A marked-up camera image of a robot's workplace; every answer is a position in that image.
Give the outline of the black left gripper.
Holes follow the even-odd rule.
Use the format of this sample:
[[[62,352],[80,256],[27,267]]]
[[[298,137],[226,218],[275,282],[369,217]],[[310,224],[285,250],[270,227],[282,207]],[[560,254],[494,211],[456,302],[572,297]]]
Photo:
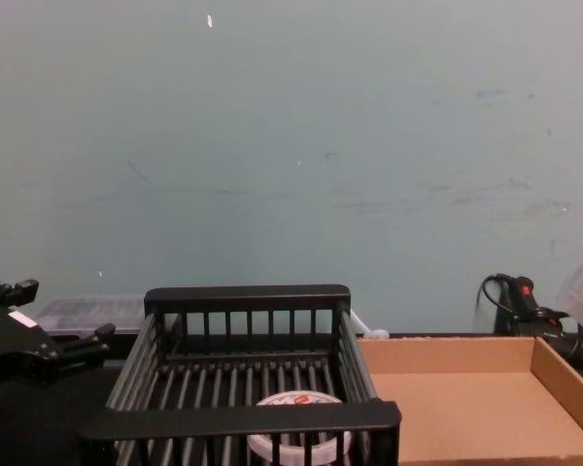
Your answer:
[[[38,289],[39,282],[33,279],[0,281],[0,382],[46,382],[57,370],[101,368],[111,352],[116,326],[106,323],[83,338],[55,342],[34,320],[8,309],[32,303]]]

